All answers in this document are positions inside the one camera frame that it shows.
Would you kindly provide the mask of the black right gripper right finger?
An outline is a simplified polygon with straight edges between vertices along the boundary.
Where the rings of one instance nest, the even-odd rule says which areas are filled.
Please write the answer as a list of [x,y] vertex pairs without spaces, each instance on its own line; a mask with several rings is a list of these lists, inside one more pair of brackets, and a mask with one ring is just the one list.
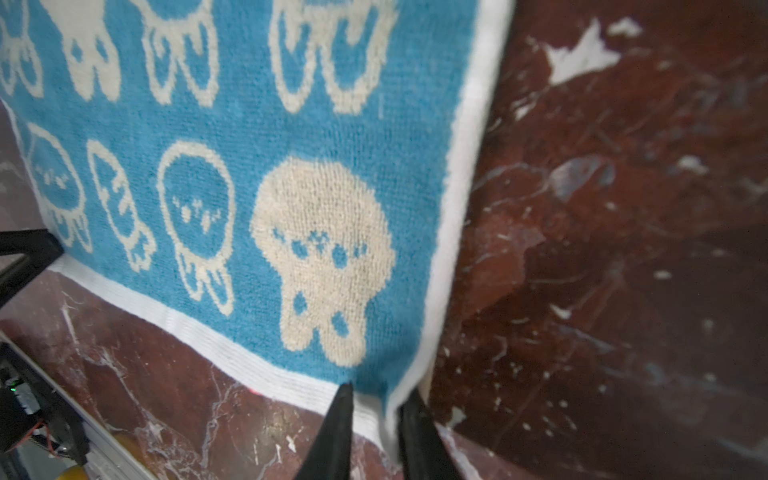
[[462,478],[417,389],[411,391],[400,408],[398,433],[406,480]]

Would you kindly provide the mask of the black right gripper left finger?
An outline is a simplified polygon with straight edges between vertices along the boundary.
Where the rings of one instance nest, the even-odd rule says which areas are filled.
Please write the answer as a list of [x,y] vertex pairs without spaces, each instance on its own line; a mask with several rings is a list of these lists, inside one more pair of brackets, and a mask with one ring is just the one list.
[[339,386],[295,480],[349,480],[353,438],[354,390]]

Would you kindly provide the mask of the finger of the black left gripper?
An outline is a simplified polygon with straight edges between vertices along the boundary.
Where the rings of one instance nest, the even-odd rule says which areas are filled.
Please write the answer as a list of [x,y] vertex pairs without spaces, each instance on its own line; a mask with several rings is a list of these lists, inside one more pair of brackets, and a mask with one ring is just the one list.
[[1,306],[64,254],[59,240],[46,229],[1,233],[1,256],[18,258],[1,271]]

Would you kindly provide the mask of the blue bunny towel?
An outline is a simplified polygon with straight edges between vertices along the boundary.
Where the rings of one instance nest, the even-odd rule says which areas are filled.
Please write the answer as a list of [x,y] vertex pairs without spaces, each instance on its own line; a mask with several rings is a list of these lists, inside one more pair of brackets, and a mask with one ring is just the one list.
[[5,1],[55,270],[389,455],[447,310],[511,1]]

